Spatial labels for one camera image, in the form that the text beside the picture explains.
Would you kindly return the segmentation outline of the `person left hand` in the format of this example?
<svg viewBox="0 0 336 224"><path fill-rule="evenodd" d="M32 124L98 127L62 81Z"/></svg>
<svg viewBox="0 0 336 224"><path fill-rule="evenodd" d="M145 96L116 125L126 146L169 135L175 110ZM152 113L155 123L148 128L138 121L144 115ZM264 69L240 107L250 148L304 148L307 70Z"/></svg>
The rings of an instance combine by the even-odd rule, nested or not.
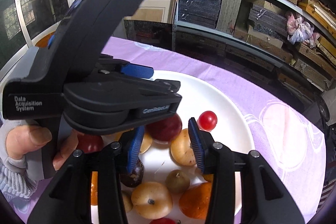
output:
<svg viewBox="0 0 336 224"><path fill-rule="evenodd" d="M78 135L82 133L71 130L70 136L62 143L60 151L53 159L55 170L59 170L78 146ZM6 138L6 150L10 158L20 160L25 154L36 151L52 140L49 129L39 126L24 125L12 129Z"/></svg>

